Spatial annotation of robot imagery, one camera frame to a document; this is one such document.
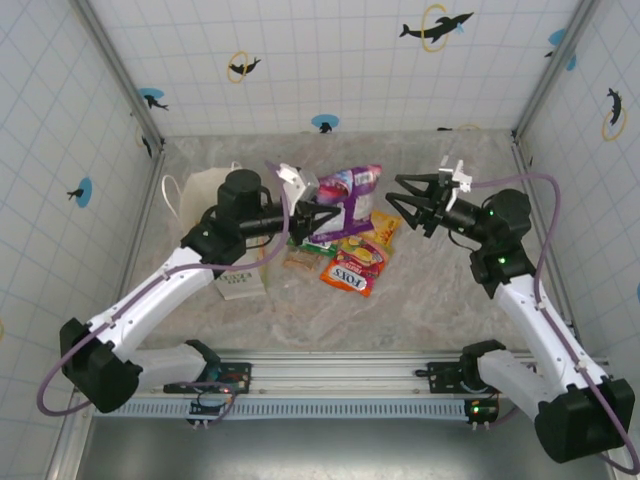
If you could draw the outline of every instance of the chip bag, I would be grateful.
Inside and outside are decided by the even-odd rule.
[[[396,233],[402,223],[402,217],[374,210],[371,212],[371,223],[373,224],[373,230],[362,232],[359,235],[382,246],[390,247],[393,234]]]
[[[338,216],[322,225],[310,237],[312,242],[329,242],[371,230],[373,191],[382,174],[380,165],[342,170],[318,179],[316,202],[340,207]]]
[[[352,235],[340,242],[338,253],[320,278],[333,287],[368,297],[390,256],[390,248]]]

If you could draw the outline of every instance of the fox's candy bag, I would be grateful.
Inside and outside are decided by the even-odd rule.
[[[355,290],[368,297],[390,255],[387,247],[352,235],[342,240],[338,253],[320,278],[333,287]]]
[[[316,202],[340,207],[340,215],[322,225],[310,237],[315,243],[329,242],[371,230],[373,191],[382,174],[380,165],[342,170],[320,178]]]

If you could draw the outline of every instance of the purple snack bag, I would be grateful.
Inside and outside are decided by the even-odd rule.
[[[338,206],[341,212],[316,230],[310,240],[330,242],[372,230],[373,191],[381,174],[380,165],[365,165],[320,178],[316,202]]]

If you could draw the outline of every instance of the yellow snack bag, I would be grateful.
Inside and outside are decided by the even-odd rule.
[[[402,217],[374,210],[371,212],[371,223],[373,223],[373,230],[360,232],[359,235],[371,242],[390,247],[393,234],[402,223]]]

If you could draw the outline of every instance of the white bag handle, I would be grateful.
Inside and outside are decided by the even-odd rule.
[[[178,213],[176,212],[176,209],[173,208],[173,205],[171,205],[171,202],[169,201],[169,199],[167,198],[167,188],[166,188],[166,180],[167,178],[171,179],[171,181],[173,182],[173,185],[176,187],[176,190],[178,191],[178,196],[182,197],[182,191],[180,190],[180,187],[178,186],[178,182],[176,182],[176,179],[173,178],[171,175],[165,175],[164,177],[162,177],[162,196],[164,197],[164,202],[167,204],[167,207],[169,207],[169,210],[171,210],[171,213],[173,213],[173,216],[176,217],[176,219],[178,220],[178,222],[180,221],[180,217],[178,216]]]
[[[231,171],[238,170],[239,168],[242,168],[242,165],[240,165],[240,162],[231,162]],[[178,191],[178,196],[180,198],[182,198],[182,190],[180,190],[180,187],[178,186],[178,182],[176,182],[176,179],[173,176],[165,175],[164,177],[162,177],[161,185],[162,185],[162,196],[164,197],[164,202],[167,204],[167,207],[169,207],[169,210],[171,210],[171,213],[173,213],[173,216],[176,217],[176,219],[179,222],[180,216],[178,215],[178,212],[176,212],[176,209],[173,208],[173,205],[171,205],[169,198],[167,198],[167,187],[165,183],[167,179],[170,179],[173,182],[173,185],[176,187],[176,190]]]

